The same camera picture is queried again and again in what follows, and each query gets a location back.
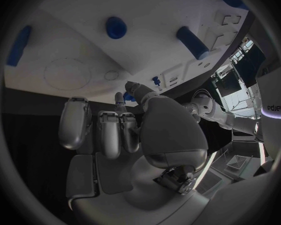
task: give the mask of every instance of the light strip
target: light strip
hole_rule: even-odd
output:
[[[196,187],[198,187],[199,183],[202,181],[202,179],[204,178],[205,174],[207,173],[208,169],[210,168],[211,164],[213,163],[213,160],[215,159],[217,152],[214,152],[209,161],[207,162],[206,166],[204,167],[202,173],[200,174],[200,176],[198,177],[198,179],[195,181],[195,184],[193,186],[193,189],[196,189]]]
[[[268,114],[263,108],[261,109],[261,113],[272,119],[281,119],[281,116]]]
[[[259,152],[260,152],[260,165],[263,165],[266,162],[265,148],[264,144],[259,142]]]

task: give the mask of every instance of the logo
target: logo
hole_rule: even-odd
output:
[[[275,105],[267,106],[267,110],[279,112],[279,111],[281,111],[281,106],[275,106]]]

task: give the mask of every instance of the vent grille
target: vent grille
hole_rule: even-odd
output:
[[[240,170],[244,165],[247,157],[235,155],[228,163],[227,166],[233,169]]]

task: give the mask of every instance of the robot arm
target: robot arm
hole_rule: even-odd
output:
[[[200,118],[217,122],[223,129],[234,129],[253,135],[258,141],[263,141],[260,119],[254,120],[245,117],[235,117],[232,112],[222,111],[220,105],[206,95],[193,98],[190,103],[185,103],[183,106],[195,117],[197,122],[200,121]]]

